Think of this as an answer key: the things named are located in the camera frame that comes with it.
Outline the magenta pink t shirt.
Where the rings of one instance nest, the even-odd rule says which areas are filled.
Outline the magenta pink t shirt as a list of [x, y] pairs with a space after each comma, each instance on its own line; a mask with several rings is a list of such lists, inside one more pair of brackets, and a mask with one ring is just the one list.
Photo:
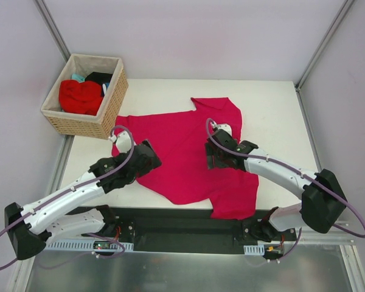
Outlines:
[[259, 178], [231, 168], [207, 168], [206, 120], [231, 126], [240, 139], [241, 111], [227, 98], [193, 98], [195, 109], [146, 116], [118, 116], [116, 125], [128, 128], [136, 142], [149, 140], [162, 165], [138, 183], [173, 204], [210, 200], [211, 217], [244, 220], [256, 211]]

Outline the wicker basket with liner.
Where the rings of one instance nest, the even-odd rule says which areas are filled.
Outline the wicker basket with liner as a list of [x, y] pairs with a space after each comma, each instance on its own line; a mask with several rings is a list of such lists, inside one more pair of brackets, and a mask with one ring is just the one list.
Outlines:
[[[92, 72], [112, 75], [97, 114], [65, 112], [58, 100], [60, 83], [70, 79], [72, 74], [86, 77]], [[128, 81], [121, 58], [72, 54], [43, 102], [41, 112], [60, 134], [107, 139], [115, 126], [127, 89]]]

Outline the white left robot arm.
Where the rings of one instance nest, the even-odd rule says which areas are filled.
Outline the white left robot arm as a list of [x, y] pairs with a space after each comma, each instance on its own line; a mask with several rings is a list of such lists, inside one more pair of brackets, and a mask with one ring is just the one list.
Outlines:
[[29, 259], [47, 245], [70, 236], [113, 235], [117, 220], [108, 205], [75, 215], [71, 211], [87, 201], [132, 184], [161, 164], [149, 141], [144, 140], [126, 153], [99, 159], [63, 190], [24, 206], [8, 205], [4, 209], [5, 227], [16, 258]]

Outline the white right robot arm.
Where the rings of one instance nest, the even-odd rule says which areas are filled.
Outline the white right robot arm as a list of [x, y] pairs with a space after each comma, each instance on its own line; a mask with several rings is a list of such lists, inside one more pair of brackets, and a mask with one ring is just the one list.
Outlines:
[[334, 173], [315, 173], [289, 165], [250, 141], [237, 142], [227, 131], [216, 129], [205, 144], [207, 166], [232, 168], [264, 177], [300, 199], [288, 207], [272, 208], [249, 227], [256, 240], [271, 242], [283, 231], [308, 226], [326, 234], [346, 208], [347, 201]]

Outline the red t shirt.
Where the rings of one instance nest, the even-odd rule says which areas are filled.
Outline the red t shirt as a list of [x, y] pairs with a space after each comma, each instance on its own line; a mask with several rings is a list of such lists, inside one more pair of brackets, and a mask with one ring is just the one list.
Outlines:
[[96, 116], [103, 101], [102, 87], [92, 81], [63, 80], [58, 100], [64, 112]]

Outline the black t shirt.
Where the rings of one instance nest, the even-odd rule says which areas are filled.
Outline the black t shirt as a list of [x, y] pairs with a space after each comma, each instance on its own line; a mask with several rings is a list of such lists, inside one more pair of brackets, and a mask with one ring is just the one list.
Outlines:
[[99, 84], [102, 89], [108, 89], [110, 85], [110, 81], [112, 79], [112, 74], [104, 73], [104, 72], [92, 72], [87, 77], [85, 77], [85, 81], [91, 81]]

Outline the light blue t shirt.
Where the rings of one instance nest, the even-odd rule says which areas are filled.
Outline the light blue t shirt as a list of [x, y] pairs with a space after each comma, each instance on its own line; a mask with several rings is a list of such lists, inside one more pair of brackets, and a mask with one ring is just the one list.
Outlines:
[[84, 81], [85, 81], [85, 78], [84, 78], [83, 76], [81, 76], [81, 75], [79, 75], [79, 74], [76, 74], [76, 73], [73, 73], [73, 74], [71, 75], [71, 79], [72, 79], [72, 80], [75, 80], [75, 81], [77, 81], [77, 82], [79, 82], [79, 83], [82, 83], [82, 82], [84, 82]]

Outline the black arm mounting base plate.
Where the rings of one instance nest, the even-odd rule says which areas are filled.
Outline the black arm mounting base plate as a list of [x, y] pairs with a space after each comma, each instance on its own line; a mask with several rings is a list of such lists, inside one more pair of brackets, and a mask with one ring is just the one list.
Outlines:
[[267, 213], [258, 210], [243, 220], [220, 220], [202, 209], [99, 208], [115, 222], [104, 235], [118, 234], [120, 242], [133, 244], [134, 251], [200, 254], [243, 254], [244, 246], [257, 243], [250, 228]]

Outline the aluminium frame rail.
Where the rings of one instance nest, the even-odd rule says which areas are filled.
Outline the aluminium frame rail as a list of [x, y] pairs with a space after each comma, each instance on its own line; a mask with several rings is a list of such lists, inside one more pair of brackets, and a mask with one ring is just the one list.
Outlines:
[[355, 237], [335, 227], [326, 234], [318, 233], [310, 227], [304, 227], [300, 242], [311, 245], [353, 245]]

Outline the right aluminium frame post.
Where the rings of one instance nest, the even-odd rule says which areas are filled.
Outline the right aluminium frame post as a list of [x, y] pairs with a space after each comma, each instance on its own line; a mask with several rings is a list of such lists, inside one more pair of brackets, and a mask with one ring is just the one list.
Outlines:
[[314, 67], [317, 65], [319, 59], [322, 57], [324, 51], [330, 44], [331, 40], [335, 36], [338, 29], [341, 27], [341, 24], [344, 22], [345, 18], [347, 17], [348, 13], [356, 3], [356, 0], [345, 0], [342, 2], [338, 12], [336, 13], [334, 19], [330, 23], [328, 29], [326, 30], [324, 36], [322, 37], [321, 41], [319, 42], [317, 48], [315, 49], [313, 55], [311, 56], [306, 68], [304, 69], [301, 77], [295, 83], [295, 90], [296, 92], [300, 92], [302, 87], [304, 86], [305, 82], [307, 81], [309, 75], [311, 74]]

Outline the aluminium frame post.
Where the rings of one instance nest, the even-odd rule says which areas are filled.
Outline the aluminium frame post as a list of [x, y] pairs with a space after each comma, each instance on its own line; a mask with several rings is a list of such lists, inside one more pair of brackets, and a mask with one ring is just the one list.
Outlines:
[[64, 60], [68, 61], [71, 56], [71, 52], [70, 52], [64, 38], [62, 37], [62, 34], [61, 34], [46, 2], [44, 0], [33, 0], [33, 2], [35, 4], [37, 10], [39, 11], [48, 31], [50, 32], [55, 44], [57, 45], [58, 50], [62, 54]]
[[319, 42], [317, 48], [315, 49], [313, 55], [311, 56], [306, 68], [304, 69], [301, 77], [295, 83], [295, 90], [296, 92], [300, 92], [302, 87], [304, 86], [305, 82], [307, 81], [309, 75], [311, 74], [314, 67], [317, 65], [319, 59], [322, 57], [324, 51], [330, 44], [331, 40], [335, 36], [338, 29], [341, 27], [341, 24], [344, 22], [345, 18], [347, 17], [348, 13], [356, 3], [356, 0], [345, 0], [342, 2], [338, 12], [336, 13], [334, 19], [330, 23], [328, 29], [326, 30], [324, 36], [322, 37], [321, 41]]

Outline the left aluminium frame post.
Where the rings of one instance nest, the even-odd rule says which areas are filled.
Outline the left aluminium frame post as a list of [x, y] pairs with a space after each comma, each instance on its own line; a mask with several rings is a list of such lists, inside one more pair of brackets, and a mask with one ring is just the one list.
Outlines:
[[58, 50], [62, 54], [64, 60], [68, 61], [71, 56], [71, 52], [70, 52], [64, 38], [62, 37], [62, 34], [61, 34], [46, 2], [44, 0], [33, 0], [33, 2], [35, 4], [37, 10], [39, 11], [48, 31], [50, 32], [55, 44], [57, 45]]

